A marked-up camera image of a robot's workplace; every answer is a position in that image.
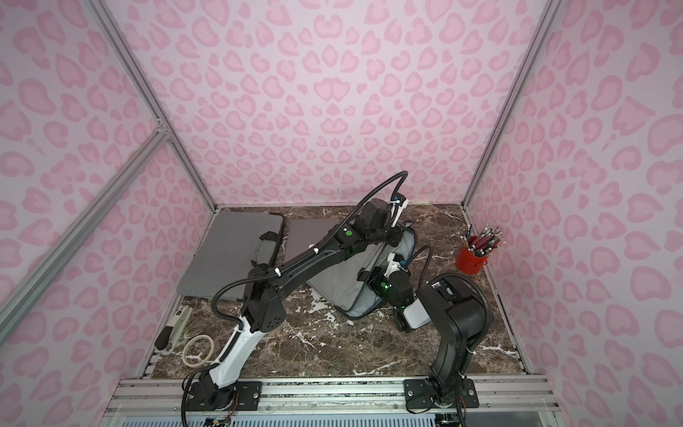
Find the grey laptop bag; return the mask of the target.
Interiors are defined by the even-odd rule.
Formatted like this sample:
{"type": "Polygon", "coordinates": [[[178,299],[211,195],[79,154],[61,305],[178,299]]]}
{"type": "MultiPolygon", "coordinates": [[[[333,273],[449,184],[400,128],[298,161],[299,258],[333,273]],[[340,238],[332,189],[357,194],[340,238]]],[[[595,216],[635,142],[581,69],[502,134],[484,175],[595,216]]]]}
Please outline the grey laptop bag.
{"type": "Polygon", "coordinates": [[[416,243],[417,235],[408,227],[396,247],[387,243],[370,245],[365,252],[320,272],[307,284],[341,314],[359,320],[382,304],[382,298],[370,284],[386,271],[389,255],[407,260],[414,254],[416,243]]]}
{"type": "Polygon", "coordinates": [[[285,218],[278,213],[221,211],[181,278],[178,294],[211,298],[254,269],[272,267],[284,226],[285,218]]]}

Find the dark grey laptop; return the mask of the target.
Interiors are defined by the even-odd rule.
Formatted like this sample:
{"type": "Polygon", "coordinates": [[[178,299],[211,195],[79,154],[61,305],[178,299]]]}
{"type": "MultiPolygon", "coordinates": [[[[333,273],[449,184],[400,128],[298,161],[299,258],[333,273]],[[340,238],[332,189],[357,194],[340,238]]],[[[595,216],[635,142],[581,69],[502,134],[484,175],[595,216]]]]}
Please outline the dark grey laptop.
{"type": "Polygon", "coordinates": [[[320,242],[340,222],[337,219],[292,220],[286,240],[284,261],[291,261],[311,245],[320,242]]]}

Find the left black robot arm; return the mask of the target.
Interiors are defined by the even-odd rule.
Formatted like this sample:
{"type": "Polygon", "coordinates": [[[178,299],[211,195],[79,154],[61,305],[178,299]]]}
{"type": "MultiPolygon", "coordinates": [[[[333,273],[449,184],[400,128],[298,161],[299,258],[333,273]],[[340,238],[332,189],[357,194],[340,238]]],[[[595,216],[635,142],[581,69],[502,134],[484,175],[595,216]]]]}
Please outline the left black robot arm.
{"type": "Polygon", "coordinates": [[[221,320],[236,323],[234,332],[200,383],[211,397],[231,393],[242,368],[263,336],[277,329],[286,319],[284,300],[299,286],[316,275],[346,263],[362,254],[368,247],[379,251],[397,247],[406,226],[400,215],[408,200],[401,194],[389,202],[364,199],[318,243],[279,267],[269,268],[258,276],[233,282],[212,299],[212,312],[221,320]],[[245,286],[240,316],[219,310],[220,298],[232,288],[245,286]]]}

